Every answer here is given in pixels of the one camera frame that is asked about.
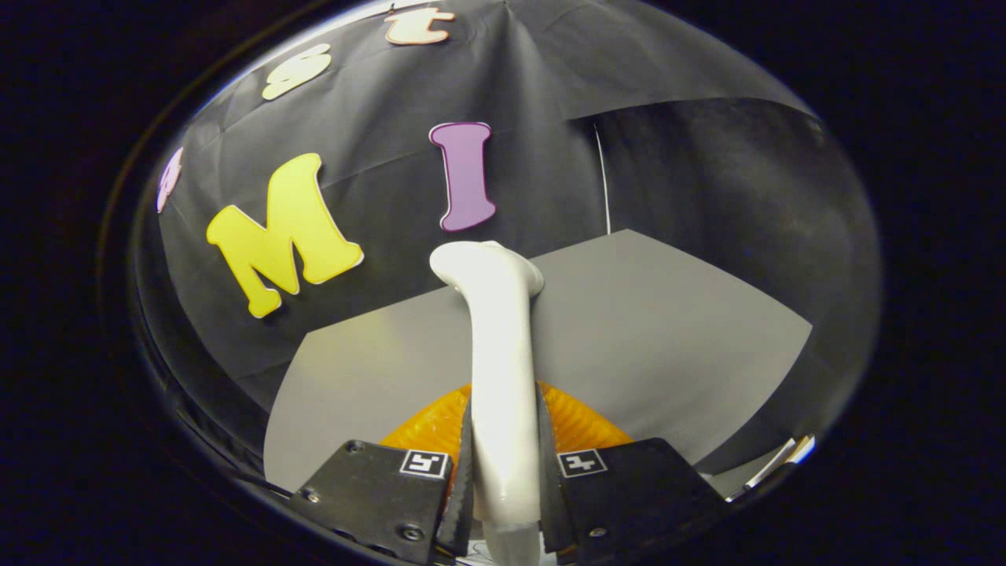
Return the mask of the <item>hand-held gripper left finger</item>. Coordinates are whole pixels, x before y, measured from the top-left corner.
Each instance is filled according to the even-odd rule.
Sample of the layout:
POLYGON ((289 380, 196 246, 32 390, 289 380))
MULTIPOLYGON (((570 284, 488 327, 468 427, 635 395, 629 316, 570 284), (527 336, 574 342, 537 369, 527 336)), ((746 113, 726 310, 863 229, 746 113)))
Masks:
POLYGON ((452 565, 474 522, 469 386, 442 395, 384 442, 350 439, 287 507, 346 544, 409 565, 452 565))

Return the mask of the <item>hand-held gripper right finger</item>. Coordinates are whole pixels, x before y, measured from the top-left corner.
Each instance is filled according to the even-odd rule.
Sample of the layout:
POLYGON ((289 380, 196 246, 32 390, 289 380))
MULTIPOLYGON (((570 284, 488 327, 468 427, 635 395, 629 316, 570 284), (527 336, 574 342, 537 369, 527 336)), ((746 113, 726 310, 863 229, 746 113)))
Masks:
POLYGON ((665 439, 633 441, 538 385, 540 527, 560 565, 636 565, 727 517, 727 501, 665 439))

